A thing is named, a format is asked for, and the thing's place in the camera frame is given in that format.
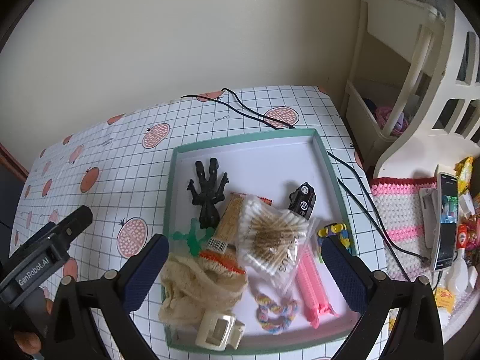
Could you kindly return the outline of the person's left hand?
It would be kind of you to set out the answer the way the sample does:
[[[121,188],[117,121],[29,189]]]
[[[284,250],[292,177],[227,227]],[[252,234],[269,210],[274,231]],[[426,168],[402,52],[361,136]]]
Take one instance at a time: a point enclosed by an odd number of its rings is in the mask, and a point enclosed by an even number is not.
[[[45,322],[51,315],[53,301],[46,298],[43,305],[40,302],[31,303],[27,306],[28,317],[32,317],[35,322]],[[20,350],[27,355],[36,355],[41,350],[41,339],[32,331],[18,331],[14,333],[16,344]]]

